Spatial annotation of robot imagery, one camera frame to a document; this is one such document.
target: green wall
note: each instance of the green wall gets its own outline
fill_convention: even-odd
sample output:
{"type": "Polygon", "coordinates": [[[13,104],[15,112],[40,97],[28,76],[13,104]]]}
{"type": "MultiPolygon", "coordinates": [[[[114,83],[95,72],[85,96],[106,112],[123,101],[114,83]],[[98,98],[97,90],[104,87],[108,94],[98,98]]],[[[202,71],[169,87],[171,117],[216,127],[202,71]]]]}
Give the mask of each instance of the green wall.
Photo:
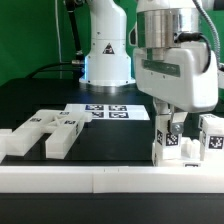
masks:
{"type": "MultiPolygon", "coordinates": [[[[127,13],[127,34],[135,23],[136,2],[115,0],[127,13]]],[[[0,1],[0,85],[25,77],[36,68],[59,61],[54,0],[0,1]]],[[[63,0],[58,0],[63,60],[75,55],[69,19],[63,0]]],[[[81,45],[85,54],[90,50],[90,16],[88,6],[76,10],[81,45]]],[[[133,47],[127,45],[131,56],[133,47]]],[[[59,78],[58,73],[41,73],[37,77],[59,78]]],[[[64,73],[64,78],[71,78],[64,73]]]]}
{"type": "MultiPolygon", "coordinates": [[[[223,26],[223,21],[224,21],[224,11],[208,11],[208,15],[213,21],[213,23],[216,26],[216,29],[219,33],[219,38],[220,38],[220,61],[224,63],[224,26],[223,26]]],[[[214,49],[214,44],[213,44],[213,38],[212,38],[212,33],[210,31],[210,28],[208,27],[207,23],[205,22],[204,19],[202,19],[201,23],[202,27],[202,32],[209,38],[211,45],[214,49]]],[[[224,100],[224,89],[219,89],[219,97],[224,100]]]]}

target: black sticker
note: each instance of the black sticker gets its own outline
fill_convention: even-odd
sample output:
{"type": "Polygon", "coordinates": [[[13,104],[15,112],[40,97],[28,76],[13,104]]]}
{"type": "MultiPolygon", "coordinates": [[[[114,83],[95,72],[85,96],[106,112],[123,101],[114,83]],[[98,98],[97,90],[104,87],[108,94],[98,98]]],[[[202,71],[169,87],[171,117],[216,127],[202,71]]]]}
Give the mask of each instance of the black sticker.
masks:
{"type": "Polygon", "coordinates": [[[220,136],[210,136],[209,139],[209,149],[222,149],[223,148],[224,137],[220,136]]]}
{"type": "Polygon", "coordinates": [[[200,165],[199,164],[196,164],[196,163],[186,163],[184,164],[185,167],[199,167],[200,165]]]}
{"type": "Polygon", "coordinates": [[[86,105],[86,110],[104,110],[103,105],[86,105]]]}
{"type": "Polygon", "coordinates": [[[110,118],[129,118],[126,112],[109,112],[110,118]]]}
{"type": "Polygon", "coordinates": [[[166,134],[166,146],[175,146],[179,143],[178,135],[173,135],[172,133],[166,134]]]}
{"type": "Polygon", "coordinates": [[[114,50],[110,43],[104,49],[103,54],[114,54],[114,50]]]}
{"type": "Polygon", "coordinates": [[[157,130],[157,142],[160,145],[163,145],[163,133],[159,130],[157,130]]]}
{"type": "Polygon", "coordinates": [[[201,118],[201,120],[200,120],[200,125],[199,125],[199,127],[202,129],[202,127],[203,127],[203,123],[204,123],[204,119],[203,118],[201,118]]]}
{"type": "Polygon", "coordinates": [[[40,122],[42,119],[41,118],[35,118],[33,117],[30,121],[31,122],[40,122]]]}
{"type": "Polygon", "coordinates": [[[104,112],[92,112],[93,118],[104,118],[104,112]]]}
{"type": "Polygon", "coordinates": [[[75,121],[65,121],[65,124],[75,124],[75,121]]]}
{"type": "Polygon", "coordinates": [[[205,146],[206,145],[206,134],[205,132],[203,131],[202,133],[202,144],[205,146]]]}
{"type": "Polygon", "coordinates": [[[155,154],[155,158],[153,160],[153,164],[154,164],[154,166],[157,166],[157,155],[156,154],[155,154]]]}
{"type": "Polygon", "coordinates": [[[79,133],[79,125],[77,124],[76,125],[76,135],[78,135],[78,133],[79,133]]]}
{"type": "Polygon", "coordinates": [[[119,106],[119,105],[111,105],[109,106],[110,111],[127,111],[126,106],[119,106]]]}
{"type": "Polygon", "coordinates": [[[69,115],[69,112],[61,112],[60,115],[69,115]]]}

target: black cable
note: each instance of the black cable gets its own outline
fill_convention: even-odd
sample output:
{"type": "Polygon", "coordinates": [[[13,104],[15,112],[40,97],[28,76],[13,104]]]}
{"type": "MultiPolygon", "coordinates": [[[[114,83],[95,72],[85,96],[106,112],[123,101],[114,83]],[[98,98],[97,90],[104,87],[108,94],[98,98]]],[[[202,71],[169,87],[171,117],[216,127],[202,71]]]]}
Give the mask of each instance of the black cable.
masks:
{"type": "Polygon", "coordinates": [[[74,68],[74,69],[49,69],[49,70],[42,70],[39,72],[76,72],[83,69],[82,67],[74,68]]]}
{"type": "Polygon", "coordinates": [[[72,62],[58,62],[58,63],[53,63],[53,64],[48,64],[45,66],[42,66],[35,71],[31,72],[29,75],[27,75],[25,78],[26,79],[32,79],[38,72],[43,71],[46,68],[52,68],[52,67],[57,67],[60,65],[72,65],[72,62]]]}
{"type": "Polygon", "coordinates": [[[203,69],[203,73],[205,73],[210,64],[211,64],[211,56],[212,56],[212,50],[211,50],[211,45],[209,43],[209,40],[202,34],[202,33],[180,33],[178,34],[174,34],[174,43],[183,43],[183,42],[190,42],[190,41],[200,41],[203,40],[207,46],[207,50],[208,50],[208,61],[203,69]]]}
{"type": "Polygon", "coordinates": [[[81,5],[83,5],[82,1],[74,2],[74,0],[65,0],[65,6],[66,6],[66,9],[67,9],[67,12],[69,15],[69,20],[71,23],[72,35],[73,35],[73,39],[74,39],[77,60],[84,59],[84,55],[83,55],[81,43],[80,43],[80,38],[79,38],[78,27],[77,27],[77,23],[76,23],[75,14],[74,14],[76,7],[80,7],[81,5]]]}
{"type": "Polygon", "coordinates": [[[207,72],[210,64],[211,64],[211,58],[212,58],[212,50],[211,50],[211,45],[209,43],[209,40],[204,36],[204,35],[200,35],[201,39],[206,43],[207,46],[207,50],[208,50],[208,61],[207,64],[205,65],[205,68],[203,70],[203,73],[207,72]]]}
{"type": "Polygon", "coordinates": [[[211,18],[207,14],[207,12],[199,4],[198,0],[192,0],[192,1],[194,2],[197,10],[201,14],[201,16],[205,19],[206,23],[208,24],[208,26],[211,30],[213,40],[214,40],[214,52],[215,52],[215,56],[216,56],[216,63],[217,63],[217,67],[220,68],[220,39],[219,39],[218,31],[217,31],[214,23],[212,22],[211,18]]]}

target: black table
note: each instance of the black table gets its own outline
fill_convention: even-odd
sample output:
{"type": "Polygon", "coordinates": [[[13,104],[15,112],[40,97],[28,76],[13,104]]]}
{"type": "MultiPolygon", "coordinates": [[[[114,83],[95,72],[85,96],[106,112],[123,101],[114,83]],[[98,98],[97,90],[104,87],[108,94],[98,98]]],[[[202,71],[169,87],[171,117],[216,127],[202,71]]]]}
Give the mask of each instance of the black table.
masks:
{"type": "MultiPolygon", "coordinates": [[[[155,112],[138,90],[117,95],[80,90],[71,80],[14,79],[0,87],[0,128],[15,129],[39,109],[68,103],[144,105],[150,121],[93,120],[65,160],[45,158],[43,138],[25,157],[1,166],[151,166],[155,112]]],[[[220,102],[214,111],[222,116],[220,102]]],[[[198,137],[198,115],[189,114],[185,136],[198,137]]],[[[222,194],[0,194],[1,223],[222,223],[222,194]]]]}

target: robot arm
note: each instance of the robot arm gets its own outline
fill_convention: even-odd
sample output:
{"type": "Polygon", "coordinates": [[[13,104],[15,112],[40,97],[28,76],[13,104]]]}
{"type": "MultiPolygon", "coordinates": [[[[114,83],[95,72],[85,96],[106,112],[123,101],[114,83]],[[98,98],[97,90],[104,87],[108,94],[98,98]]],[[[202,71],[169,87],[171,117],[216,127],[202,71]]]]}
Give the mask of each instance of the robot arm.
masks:
{"type": "Polygon", "coordinates": [[[209,54],[201,42],[175,41],[175,35],[198,33],[194,3],[139,0],[137,32],[139,48],[134,61],[138,88],[186,112],[212,110],[218,100],[214,53],[209,54]]]}
{"type": "MultiPolygon", "coordinates": [[[[131,77],[131,58],[126,53],[125,11],[114,0],[65,2],[71,23],[75,21],[73,12],[76,7],[87,3],[90,9],[91,50],[85,57],[85,74],[79,79],[81,88],[115,93],[135,85],[131,77]]],[[[76,23],[72,24],[76,51],[82,53],[76,23]]]]}

